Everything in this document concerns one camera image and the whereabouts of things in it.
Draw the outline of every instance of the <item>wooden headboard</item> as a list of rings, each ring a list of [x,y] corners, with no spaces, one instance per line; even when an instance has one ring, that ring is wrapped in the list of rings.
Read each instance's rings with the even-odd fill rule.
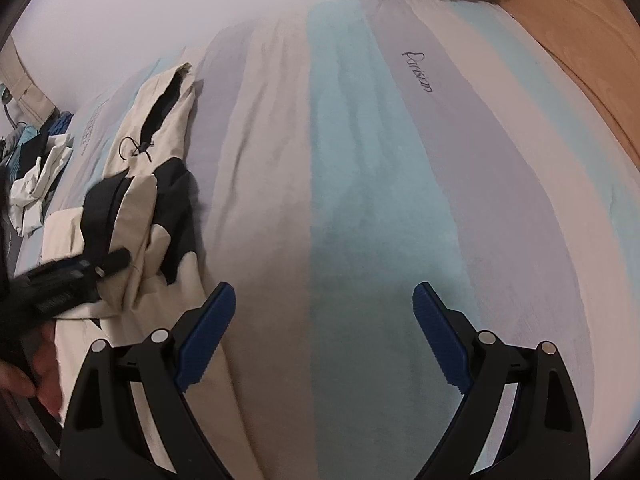
[[[582,88],[640,168],[640,27],[623,0],[494,0]]]

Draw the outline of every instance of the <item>metal screw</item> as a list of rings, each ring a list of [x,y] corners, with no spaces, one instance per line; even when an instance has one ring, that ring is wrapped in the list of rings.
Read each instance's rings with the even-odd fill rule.
[[[542,351],[545,354],[553,355],[557,350],[558,349],[556,348],[556,345],[554,345],[551,341],[545,341],[542,343]]]
[[[488,330],[483,330],[481,333],[479,333],[478,339],[485,345],[492,345],[496,341],[495,334],[493,332],[489,332]]]
[[[102,352],[105,348],[107,348],[107,342],[104,339],[98,339],[91,343],[91,350],[93,352]]]
[[[154,343],[164,343],[167,339],[169,339],[169,332],[163,328],[156,330],[151,335],[151,341]]]

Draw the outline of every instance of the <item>bed sheet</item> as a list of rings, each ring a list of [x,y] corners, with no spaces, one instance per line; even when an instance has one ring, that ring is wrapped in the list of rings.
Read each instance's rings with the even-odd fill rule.
[[[640,418],[640,178],[533,38],[499,7],[438,0],[225,29],[76,114],[49,213],[81,205],[137,89],[184,60],[202,277],[238,295],[220,381],[256,478],[415,477],[461,399],[413,317],[425,280],[505,342],[558,345],[604,467]]]

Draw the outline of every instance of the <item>black drawstring cord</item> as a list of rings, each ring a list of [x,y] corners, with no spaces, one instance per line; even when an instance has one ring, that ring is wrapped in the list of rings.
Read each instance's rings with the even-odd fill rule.
[[[133,142],[133,145],[136,147],[133,153],[131,153],[131,156],[138,156],[140,153],[144,153],[149,159],[149,162],[151,162],[151,155],[149,155],[146,150],[149,149],[149,147],[153,146],[153,143],[147,144],[146,146],[144,144],[140,145],[136,142],[136,139],[130,136],[123,137],[122,140],[120,141],[120,144],[118,145],[118,155],[120,155],[120,158],[122,160],[127,160],[125,157],[122,156],[122,143],[127,139]]]

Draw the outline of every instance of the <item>bed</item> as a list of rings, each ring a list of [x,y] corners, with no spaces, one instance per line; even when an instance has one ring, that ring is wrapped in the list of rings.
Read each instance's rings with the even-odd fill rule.
[[[497,1],[518,18],[518,0]],[[523,1],[522,12],[538,8]],[[615,85],[583,86],[596,100],[562,70],[588,65],[570,61],[564,29],[537,36],[518,19],[533,37],[484,3],[314,4],[162,57],[76,113],[47,214],[82,204],[140,86],[194,66],[186,163],[201,274],[208,290],[236,288],[238,312],[187,398],[237,478],[415,475],[460,402],[413,318],[423,280],[504,341],[558,345],[594,477],[634,430],[634,123],[606,100],[620,102]],[[620,91],[627,103],[633,88]],[[39,231],[23,242],[18,272],[38,263],[41,244]],[[65,323],[68,395],[100,333],[81,322],[70,344]],[[507,416],[505,402],[479,466]]]

